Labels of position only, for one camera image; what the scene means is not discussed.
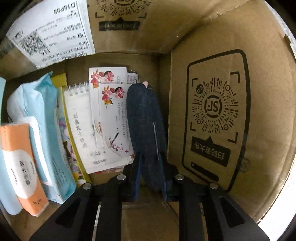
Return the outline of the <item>white floral bookmark card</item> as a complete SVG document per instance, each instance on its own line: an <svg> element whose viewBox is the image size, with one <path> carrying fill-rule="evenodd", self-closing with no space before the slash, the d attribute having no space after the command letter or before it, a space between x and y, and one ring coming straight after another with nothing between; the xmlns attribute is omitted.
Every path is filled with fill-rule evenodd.
<svg viewBox="0 0 296 241"><path fill-rule="evenodd" d="M127 119L128 83L100 84L98 88L99 120L107 164L124 166L133 161Z"/></svg>

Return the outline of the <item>dark blue denim pencil case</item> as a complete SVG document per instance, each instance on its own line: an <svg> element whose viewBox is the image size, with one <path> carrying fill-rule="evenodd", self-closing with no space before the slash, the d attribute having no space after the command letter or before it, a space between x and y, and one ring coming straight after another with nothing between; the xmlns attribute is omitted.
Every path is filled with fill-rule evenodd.
<svg viewBox="0 0 296 241"><path fill-rule="evenodd" d="M140 175L152 190L164 193L167 139L157 95L142 83L132 84L127 92L126 108Z"/></svg>

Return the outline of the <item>white spiral notepad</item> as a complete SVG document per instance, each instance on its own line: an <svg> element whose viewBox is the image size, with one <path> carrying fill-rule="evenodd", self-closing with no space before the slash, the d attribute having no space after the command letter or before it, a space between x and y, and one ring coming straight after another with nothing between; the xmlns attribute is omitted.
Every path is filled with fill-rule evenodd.
<svg viewBox="0 0 296 241"><path fill-rule="evenodd" d="M86 173L109 169L105 150L96 145L88 83L68 85L64 90L64 102L78 158Z"/></svg>

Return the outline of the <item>colourful illustrated booklet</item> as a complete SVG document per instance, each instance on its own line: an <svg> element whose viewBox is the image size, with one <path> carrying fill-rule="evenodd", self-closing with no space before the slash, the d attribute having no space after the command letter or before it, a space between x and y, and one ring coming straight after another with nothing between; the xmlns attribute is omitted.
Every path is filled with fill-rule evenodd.
<svg viewBox="0 0 296 241"><path fill-rule="evenodd" d="M64 146L64 150L66 152L67 161L70 166L72 176L74 177L76 186L80 187L86 182L91 183L91 178L86 173L83 167L69 126L66 106L64 103L64 89L67 87L66 73L56 75L52 77L51 80L53 85L57 89L57 115L59 129L62 137L62 143Z"/></svg>

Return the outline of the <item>light blue tissue pack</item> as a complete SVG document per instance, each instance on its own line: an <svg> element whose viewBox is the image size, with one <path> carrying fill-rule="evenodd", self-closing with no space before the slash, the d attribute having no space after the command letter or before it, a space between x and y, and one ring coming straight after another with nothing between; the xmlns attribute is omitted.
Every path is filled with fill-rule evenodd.
<svg viewBox="0 0 296 241"><path fill-rule="evenodd" d="M3 157L3 151L1 148L1 203L4 207L4 209L9 213L10 215L17 215L22 211L22 206L15 194L15 191L12 187L4 157Z"/></svg>

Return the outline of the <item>orange white tissue pack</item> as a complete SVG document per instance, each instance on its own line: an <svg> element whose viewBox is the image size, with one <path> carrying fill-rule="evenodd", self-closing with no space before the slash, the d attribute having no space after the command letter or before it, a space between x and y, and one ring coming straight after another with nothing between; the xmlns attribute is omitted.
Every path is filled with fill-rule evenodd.
<svg viewBox="0 0 296 241"><path fill-rule="evenodd" d="M40 216L49 201L39 180L29 125L1 126L1 150L13 190L24 210Z"/></svg>

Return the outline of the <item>blue wet wipes pack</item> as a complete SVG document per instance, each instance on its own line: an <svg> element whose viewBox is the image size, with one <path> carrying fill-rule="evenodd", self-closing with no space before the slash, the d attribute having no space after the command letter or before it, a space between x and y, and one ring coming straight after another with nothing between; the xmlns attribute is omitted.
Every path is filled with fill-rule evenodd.
<svg viewBox="0 0 296 241"><path fill-rule="evenodd" d="M29 124L36 169L46 197L63 204L76 190L57 117L58 91L52 73L21 84L8 98L6 110L14 123Z"/></svg>

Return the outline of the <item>brown cardboard box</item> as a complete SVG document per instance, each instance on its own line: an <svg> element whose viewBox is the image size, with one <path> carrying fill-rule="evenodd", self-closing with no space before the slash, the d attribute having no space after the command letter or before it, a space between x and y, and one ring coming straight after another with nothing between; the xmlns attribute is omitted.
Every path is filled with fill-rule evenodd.
<svg viewBox="0 0 296 241"><path fill-rule="evenodd" d="M96 53L51 67L77 83L125 64L156 86L168 161L218 184L255 221L282 195L295 159L295 57L264 1L88 1Z"/></svg>

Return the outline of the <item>white shipping label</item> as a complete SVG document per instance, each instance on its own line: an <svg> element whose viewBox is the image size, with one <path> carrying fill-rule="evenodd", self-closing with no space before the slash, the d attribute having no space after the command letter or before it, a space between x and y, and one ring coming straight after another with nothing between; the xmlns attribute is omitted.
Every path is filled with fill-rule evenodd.
<svg viewBox="0 0 296 241"><path fill-rule="evenodd" d="M6 36L38 69L95 54L86 1L42 1Z"/></svg>

